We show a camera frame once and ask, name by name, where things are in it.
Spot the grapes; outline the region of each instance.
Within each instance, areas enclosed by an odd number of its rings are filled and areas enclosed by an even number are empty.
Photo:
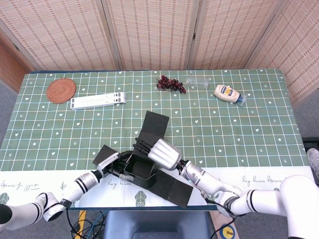
[[[162,75],[156,84],[159,89],[170,89],[173,91],[179,91],[180,93],[186,93],[186,89],[183,87],[183,83],[177,79],[169,79],[167,76]]]

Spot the round wicker mat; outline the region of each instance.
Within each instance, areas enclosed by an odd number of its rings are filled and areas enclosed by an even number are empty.
[[[61,78],[49,85],[46,90],[46,96],[52,103],[60,104],[71,99],[75,94],[75,90],[74,81],[68,78]]]

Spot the mayonnaise bottle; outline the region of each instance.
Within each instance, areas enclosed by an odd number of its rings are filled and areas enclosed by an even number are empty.
[[[240,106],[245,104],[247,96],[241,95],[229,86],[217,85],[214,95],[222,100],[234,102]]]

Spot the floor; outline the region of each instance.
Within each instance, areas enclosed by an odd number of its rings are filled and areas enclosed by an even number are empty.
[[[0,145],[14,107],[17,94],[6,87],[0,81]],[[296,120],[302,137],[319,137],[319,127],[316,127],[319,119],[319,92],[309,97],[303,104],[294,110]],[[94,221],[99,212],[89,211],[86,219]],[[77,221],[78,211],[70,212],[70,219],[73,223]],[[236,219],[236,229],[242,239],[287,239],[287,220],[284,217],[247,214]],[[63,213],[57,220],[47,223],[41,220],[35,225],[22,228],[16,231],[3,231],[0,239],[68,239],[72,238],[66,214]]]

